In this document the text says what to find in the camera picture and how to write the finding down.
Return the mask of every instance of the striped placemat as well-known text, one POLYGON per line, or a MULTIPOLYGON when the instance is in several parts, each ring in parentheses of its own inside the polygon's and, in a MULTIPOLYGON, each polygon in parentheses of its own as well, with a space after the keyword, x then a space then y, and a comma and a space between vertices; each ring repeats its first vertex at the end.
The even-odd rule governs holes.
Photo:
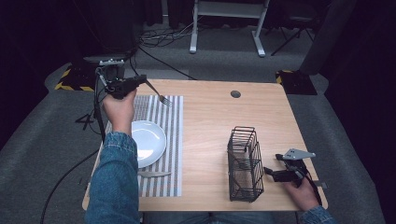
MULTIPOLYGON (((139 176, 140 197, 181 196, 183 96, 165 97, 172 102, 172 106, 162 104, 157 95, 138 95, 134 100, 134 120, 154 122, 166 135, 166 149, 163 155, 140 171, 172 172, 171 175, 161 177, 139 176)), ((106 132, 110 131, 111 124, 108 123, 106 132)))

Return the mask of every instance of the grommet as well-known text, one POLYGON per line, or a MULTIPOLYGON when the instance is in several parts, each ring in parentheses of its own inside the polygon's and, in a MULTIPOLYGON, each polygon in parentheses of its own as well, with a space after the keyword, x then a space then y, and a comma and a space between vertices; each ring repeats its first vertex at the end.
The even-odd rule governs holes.
POLYGON ((239 97, 241 97, 241 92, 239 92, 239 91, 231 91, 231 96, 233 98, 239 98, 239 97))

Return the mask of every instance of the wire utensil caddy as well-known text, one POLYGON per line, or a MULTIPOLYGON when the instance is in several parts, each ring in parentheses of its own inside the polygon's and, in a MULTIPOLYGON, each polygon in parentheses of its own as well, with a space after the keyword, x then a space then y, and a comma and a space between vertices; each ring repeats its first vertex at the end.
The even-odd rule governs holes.
POLYGON ((254 202, 264 192, 262 155, 254 128, 236 126, 227 152, 230 200, 254 202))

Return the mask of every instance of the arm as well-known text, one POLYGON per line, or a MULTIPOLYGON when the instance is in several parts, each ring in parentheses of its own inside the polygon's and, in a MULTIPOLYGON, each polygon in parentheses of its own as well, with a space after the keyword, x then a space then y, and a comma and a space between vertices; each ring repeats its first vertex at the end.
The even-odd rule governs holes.
POLYGON ((86 223, 139 223, 137 150, 131 137, 133 91, 122 100, 108 95, 104 109, 113 125, 92 176, 86 223))
POLYGON ((299 188, 296 188, 291 182, 283 183, 286 191, 296 204, 304 211, 302 222, 309 224, 334 224, 335 219, 330 213, 319 205, 312 186, 304 178, 299 188))

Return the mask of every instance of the denim jacket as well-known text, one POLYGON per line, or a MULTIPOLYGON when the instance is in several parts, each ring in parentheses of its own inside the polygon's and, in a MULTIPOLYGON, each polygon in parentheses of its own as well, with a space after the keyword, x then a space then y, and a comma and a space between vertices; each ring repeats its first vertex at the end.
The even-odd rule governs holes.
MULTIPOLYGON (((134 139, 126 133, 108 133, 92 176, 86 223, 139 223, 137 169, 134 139)), ((305 212, 302 222, 336 223, 321 206, 305 212)))

